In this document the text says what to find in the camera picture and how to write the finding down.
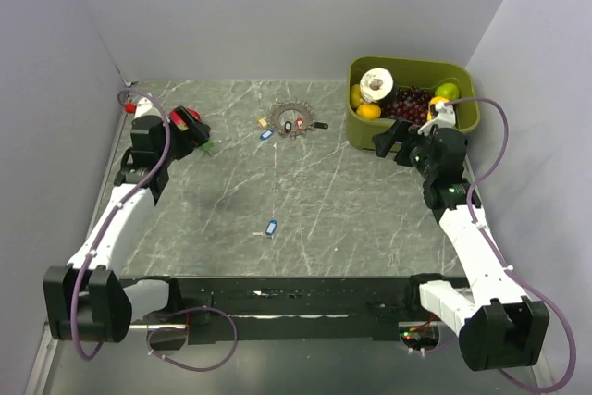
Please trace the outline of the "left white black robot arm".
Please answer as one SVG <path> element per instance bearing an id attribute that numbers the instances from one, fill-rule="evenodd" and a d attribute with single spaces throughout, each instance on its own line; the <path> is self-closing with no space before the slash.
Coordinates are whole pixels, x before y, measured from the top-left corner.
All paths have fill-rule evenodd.
<path id="1" fill-rule="evenodd" d="M 162 121 L 152 106 L 138 106 L 131 122 L 131 145 L 121 158 L 104 213 L 87 241 L 65 266 L 51 266 L 43 295 L 51 334 L 81 341 L 122 341 L 130 325 L 153 314 L 164 323 L 182 314 L 174 278 L 148 277 L 124 285 L 119 274 L 144 219 L 155 209 L 168 183 L 168 168 L 204 148 L 210 128 L 187 107 L 174 108 Z"/>

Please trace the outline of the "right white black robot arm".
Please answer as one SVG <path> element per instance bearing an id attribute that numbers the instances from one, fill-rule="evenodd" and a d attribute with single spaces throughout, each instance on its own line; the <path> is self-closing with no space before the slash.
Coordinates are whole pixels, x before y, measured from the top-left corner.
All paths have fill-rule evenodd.
<path id="1" fill-rule="evenodd" d="M 536 364 L 549 311 L 508 276 L 487 242 L 483 206 L 463 175 L 465 135 L 451 128 L 421 135 L 411 122 L 398 120 L 372 142 L 379 157 L 396 147 L 396 164 L 414 168 L 423 178 L 425 204 L 450 240 L 470 291 L 460 294 L 438 274 L 415 275 L 403 299 L 406 313 L 418 320 L 433 314 L 442 321 L 458 337 L 473 371 Z"/>

